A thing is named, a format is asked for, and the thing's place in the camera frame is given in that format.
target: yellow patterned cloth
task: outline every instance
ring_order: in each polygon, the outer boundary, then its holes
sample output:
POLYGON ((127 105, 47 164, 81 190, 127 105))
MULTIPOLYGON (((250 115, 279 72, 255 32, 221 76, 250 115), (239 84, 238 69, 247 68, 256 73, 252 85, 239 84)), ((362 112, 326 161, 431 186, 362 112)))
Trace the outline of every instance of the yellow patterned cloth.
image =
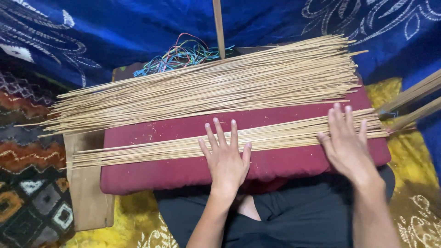
MULTIPOLYGON (((373 106, 378 107, 399 93, 401 79, 388 79, 366 88, 373 106)), ((396 133, 388 145, 392 154, 389 165, 396 177, 390 210, 402 247, 440 247, 438 179, 421 134, 396 133)), ((178 245, 159 214, 153 193, 143 191, 116 197, 113 227, 76 233, 66 247, 177 248, 178 245)))

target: blue patterned cloth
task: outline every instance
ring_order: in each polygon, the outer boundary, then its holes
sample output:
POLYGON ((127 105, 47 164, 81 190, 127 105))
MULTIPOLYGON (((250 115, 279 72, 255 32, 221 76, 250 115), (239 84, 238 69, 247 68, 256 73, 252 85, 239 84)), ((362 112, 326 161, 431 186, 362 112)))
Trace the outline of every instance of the blue patterned cloth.
MULTIPOLYGON (((350 50, 369 50, 355 57, 366 84, 399 76, 406 89, 441 68, 438 0, 222 0, 222 15, 226 46, 349 36, 350 50)), ((164 54, 183 32, 216 46, 211 1, 0 1, 5 53, 78 87, 164 54)), ((440 118, 419 126, 441 173, 440 118)))

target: lap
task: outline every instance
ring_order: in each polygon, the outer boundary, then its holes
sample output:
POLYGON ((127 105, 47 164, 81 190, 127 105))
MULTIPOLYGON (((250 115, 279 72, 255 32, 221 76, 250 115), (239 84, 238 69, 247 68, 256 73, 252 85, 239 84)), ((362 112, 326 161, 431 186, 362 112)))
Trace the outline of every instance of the lap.
MULTIPOLYGON (((390 199, 395 186, 393 172, 387 165, 379 172, 390 199)), ((180 247, 186 246, 208 194, 209 186, 155 191, 159 210, 180 247)), ((293 179, 277 191, 253 197, 262 222, 230 213, 224 232, 227 247, 247 233, 266 233, 297 247, 352 244, 352 187, 341 175, 293 179)))

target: hand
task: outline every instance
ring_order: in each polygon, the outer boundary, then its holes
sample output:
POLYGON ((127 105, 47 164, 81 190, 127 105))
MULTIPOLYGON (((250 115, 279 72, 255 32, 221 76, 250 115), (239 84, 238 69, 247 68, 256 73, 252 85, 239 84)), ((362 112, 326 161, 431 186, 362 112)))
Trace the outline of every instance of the hand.
POLYGON ((371 183, 380 178, 367 148, 367 121, 360 123, 359 134, 356 135, 352 122, 352 108, 346 106, 346 119, 343 118, 340 104, 328 112, 329 133, 318 133, 326 156, 338 172, 346 176, 355 185, 371 183))
POLYGON ((239 187, 245 181, 250 168, 251 142, 248 142, 243 148, 241 158, 238 148, 236 121, 231 120, 230 145, 225 140, 224 131, 219 120, 214 118, 213 122, 216 127, 219 144, 211 131, 210 124, 205 123, 205 130, 207 131, 213 153, 210 153, 202 139, 199 139, 199 146, 207 159, 208 168, 210 169, 213 180, 211 184, 212 193, 220 194, 233 201, 239 187))

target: red cloth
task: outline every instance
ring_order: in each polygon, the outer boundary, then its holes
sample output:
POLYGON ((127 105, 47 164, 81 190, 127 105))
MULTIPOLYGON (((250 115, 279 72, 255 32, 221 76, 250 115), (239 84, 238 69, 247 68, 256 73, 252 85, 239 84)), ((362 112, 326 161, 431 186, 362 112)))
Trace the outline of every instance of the red cloth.
MULTIPOLYGON (((354 110, 371 108, 364 88, 349 94, 346 99, 354 110)), ((204 124, 217 117, 225 132, 230 131, 231 119, 238 129, 254 128, 327 115, 332 103, 311 104, 232 113, 194 116, 183 119, 141 123, 105 131, 104 147, 119 147, 140 143, 205 135, 204 124)), ((370 139, 369 149, 375 165, 391 160, 385 138, 370 139)), ((330 170, 330 164, 320 145, 265 151, 252 151, 247 179, 271 181, 278 177, 315 176, 330 170)), ((211 183, 204 157, 180 158, 105 166, 101 169, 100 187, 104 193, 126 195, 144 189, 170 189, 184 185, 211 183)))

